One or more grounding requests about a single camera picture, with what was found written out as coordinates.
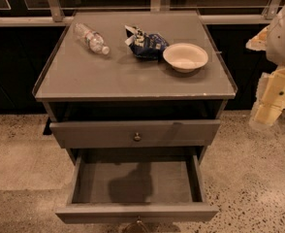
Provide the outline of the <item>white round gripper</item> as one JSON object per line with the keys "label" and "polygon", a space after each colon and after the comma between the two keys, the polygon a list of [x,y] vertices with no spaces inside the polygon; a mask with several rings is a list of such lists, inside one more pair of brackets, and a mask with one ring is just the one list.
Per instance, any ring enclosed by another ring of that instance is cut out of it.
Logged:
{"label": "white round gripper", "polygon": [[285,109],[285,5],[269,27],[263,28],[245,47],[266,50],[267,60],[281,65],[271,74],[263,73],[259,79],[249,120],[252,127],[270,127]]}

